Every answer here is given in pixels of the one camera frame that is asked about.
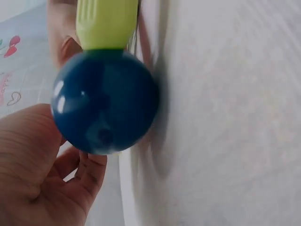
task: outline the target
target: white wall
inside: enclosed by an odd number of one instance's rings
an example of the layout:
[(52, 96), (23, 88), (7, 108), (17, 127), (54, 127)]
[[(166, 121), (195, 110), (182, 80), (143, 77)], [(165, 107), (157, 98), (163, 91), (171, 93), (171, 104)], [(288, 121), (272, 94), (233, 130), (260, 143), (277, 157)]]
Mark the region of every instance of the white wall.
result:
[(301, 224), (299, 0), (144, 0), (162, 105), (132, 150), (142, 226)]

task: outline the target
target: hand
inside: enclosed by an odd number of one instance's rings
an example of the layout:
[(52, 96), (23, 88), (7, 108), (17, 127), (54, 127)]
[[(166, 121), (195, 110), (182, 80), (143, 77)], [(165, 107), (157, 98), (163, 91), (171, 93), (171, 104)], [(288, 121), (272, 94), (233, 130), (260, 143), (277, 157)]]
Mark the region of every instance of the hand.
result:
[[(63, 143), (49, 105), (0, 120), (1, 225), (85, 224), (103, 183), (107, 157), (71, 147), (56, 158)], [(64, 182), (76, 168), (75, 177)]]
[(82, 52), (75, 28), (76, 8), (77, 0), (47, 1), (50, 53), (58, 69)]

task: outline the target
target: blue ball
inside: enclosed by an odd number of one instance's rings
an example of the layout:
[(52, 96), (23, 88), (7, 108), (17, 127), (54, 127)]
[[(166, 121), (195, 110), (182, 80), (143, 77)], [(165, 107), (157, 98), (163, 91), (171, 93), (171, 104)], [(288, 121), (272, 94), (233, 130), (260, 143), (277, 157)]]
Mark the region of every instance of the blue ball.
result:
[(93, 50), (75, 55), (61, 69), (51, 109), (72, 145), (111, 154), (146, 134), (158, 102), (158, 86), (143, 63), (123, 50)]

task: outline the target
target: heart drawing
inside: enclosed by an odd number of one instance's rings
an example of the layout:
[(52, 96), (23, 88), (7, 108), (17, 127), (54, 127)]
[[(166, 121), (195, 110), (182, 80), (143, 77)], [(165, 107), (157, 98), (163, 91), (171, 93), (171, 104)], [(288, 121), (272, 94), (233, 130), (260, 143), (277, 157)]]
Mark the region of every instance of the heart drawing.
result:
[(11, 94), (11, 100), (8, 102), (7, 106), (12, 106), (18, 103), (21, 100), (21, 93), (19, 92), (13, 92)]
[(10, 42), (9, 42), (9, 48), (6, 52), (6, 54), (4, 55), (4, 58), (9, 57), (11, 55), (13, 55), (14, 53), (17, 52), (17, 48), (16, 45), (21, 41), (20, 36), (14, 36)]

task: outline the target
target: yellow-green cap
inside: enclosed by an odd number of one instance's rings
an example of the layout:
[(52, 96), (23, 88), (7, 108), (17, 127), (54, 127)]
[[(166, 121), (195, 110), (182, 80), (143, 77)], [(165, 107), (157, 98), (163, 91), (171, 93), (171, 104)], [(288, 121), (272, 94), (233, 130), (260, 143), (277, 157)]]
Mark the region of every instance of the yellow-green cap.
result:
[(84, 50), (126, 47), (136, 28), (138, 0), (78, 0), (76, 32)]

